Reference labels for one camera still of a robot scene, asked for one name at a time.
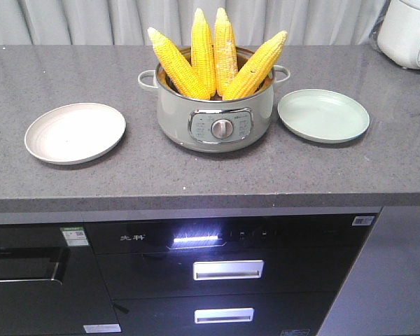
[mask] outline control knob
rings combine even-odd
[[[227,119],[218,119],[211,126],[211,133],[218,139],[226,139],[233,133],[233,124]]]

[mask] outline label sticker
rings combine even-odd
[[[282,330],[280,336],[308,336],[310,329]]]
[[[67,246],[89,246],[84,227],[61,227]]]
[[[373,223],[373,220],[375,219],[375,216],[357,216],[355,219],[353,219],[352,225],[364,225],[369,226]]]
[[[121,333],[119,324],[87,324],[83,325],[87,334],[95,333]]]

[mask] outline yellow corn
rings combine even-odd
[[[191,29],[191,66],[196,70],[197,76],[209,91],[210,96],[214,96],[216,79],[213,41],[209,23],[201,8],[195,12],[195,21]]]
[[[224,8],[216,12],[214,35],[216,91],[223,96],[238,73],[235,34]]]
[[[148,28],[148,35],[154,53],[179,93],[190,98],[210,99],[204,84],[174,43],[152,27]]]
[[[278,60],[287,37],[286,31],[280,31],[264,42],[239,70],[237,77],[224,92],[223,100],[252,95]]]

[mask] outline quartz countertop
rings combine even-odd
[[[286,46],[291,78],[275,92],[273,121],[253,145],[199,153],[169,140],[157,95],[137,76],[158,63],[150,46],[0,46],[0,216],[77,211],[278,209],[420,205],[420,71],[370,45]],[[277,102],[294,90],[347,95],[370,115],[346,143],[287,130]],[[94,102],[126,119],[120,143],[83,164],[32,157],[28,126],[59,106]]]

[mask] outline drawer handle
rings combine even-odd
[[[193,263],[193,279],[196,281],[259,279],[264,264],[263,260],[197,261]]]
[[[252,322],[253,308],[195,310],[195,323]]]

